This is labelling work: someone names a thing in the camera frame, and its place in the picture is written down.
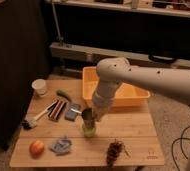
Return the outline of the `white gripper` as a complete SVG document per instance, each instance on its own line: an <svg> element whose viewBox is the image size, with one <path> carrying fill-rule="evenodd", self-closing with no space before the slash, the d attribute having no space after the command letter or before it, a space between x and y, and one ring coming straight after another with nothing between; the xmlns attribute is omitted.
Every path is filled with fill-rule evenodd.
<svg viewBox="0 0 190 171"><path fill-rule="evenodd" d="M109 111L113 104L115 95L103 96L94 92L92 95L92 115L96 121L100 121L102 117Z"/></svg>

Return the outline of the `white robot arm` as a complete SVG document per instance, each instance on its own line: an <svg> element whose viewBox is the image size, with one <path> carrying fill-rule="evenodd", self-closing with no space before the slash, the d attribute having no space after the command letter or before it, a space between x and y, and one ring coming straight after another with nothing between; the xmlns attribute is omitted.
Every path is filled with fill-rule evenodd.
<svg viewBox="0 0 190 171"><path fill-rule="evenodd" d="M93 117L100 121L109 111L122 83L157 92L190 106L190 69L134 66L126 58L98 62L99 81L92 95Z"/></svg>

